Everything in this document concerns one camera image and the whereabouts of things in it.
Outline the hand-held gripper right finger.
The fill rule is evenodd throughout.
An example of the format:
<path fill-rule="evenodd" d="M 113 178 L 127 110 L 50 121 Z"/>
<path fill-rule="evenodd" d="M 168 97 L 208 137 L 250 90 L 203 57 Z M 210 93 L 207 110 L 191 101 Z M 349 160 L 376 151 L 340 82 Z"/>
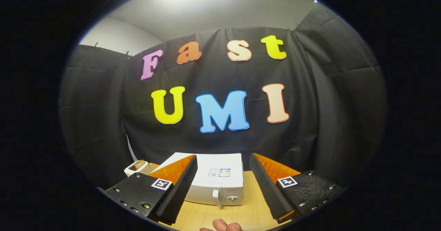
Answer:
<path fill-rule="evenodd" d="M 312 215 L 345 191 L 313 170 L 299 172 L 259 154 L 250 156 L 249 167 L 277 223 Z"/>

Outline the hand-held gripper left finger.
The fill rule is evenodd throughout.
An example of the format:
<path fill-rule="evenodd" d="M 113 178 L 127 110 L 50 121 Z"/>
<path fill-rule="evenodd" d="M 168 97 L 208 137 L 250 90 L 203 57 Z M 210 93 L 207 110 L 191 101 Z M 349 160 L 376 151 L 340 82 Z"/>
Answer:
<path fill-rule="evenodd" d="M 191 154 L 149 175 L 135 172 L 105 194 L 136 215 L 172 225 L 196 173 L 197 156 Z"/>

